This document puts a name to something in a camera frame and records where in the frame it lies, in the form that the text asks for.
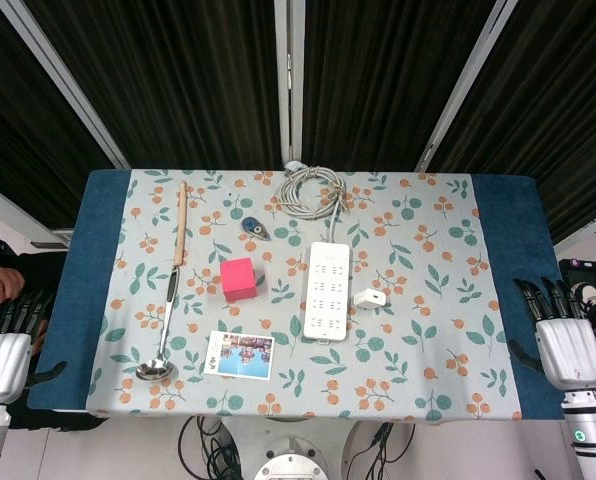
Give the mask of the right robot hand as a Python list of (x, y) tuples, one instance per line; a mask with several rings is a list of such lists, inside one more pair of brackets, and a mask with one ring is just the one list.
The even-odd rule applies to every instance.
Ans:
[(528, 355), (516, 340), (507, 342), (510, 353), (526, 367), (542, 373), (555, 388), (574, 392), (596, 387), (596, 287), (588, 282), (573, 286), (542, 279), (536, 284), (516, 279), (533, 322), (538, 357)]

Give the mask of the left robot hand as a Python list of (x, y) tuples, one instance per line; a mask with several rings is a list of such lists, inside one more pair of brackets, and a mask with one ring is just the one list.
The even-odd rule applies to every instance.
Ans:
[(0, 304), (0, 405), (13, 403), (25, 389), (51, 381), (66, 369), (67, 362), (60, 361), (46, 371), (30, 370), (40, 324), (54, 296), (37, 289)]

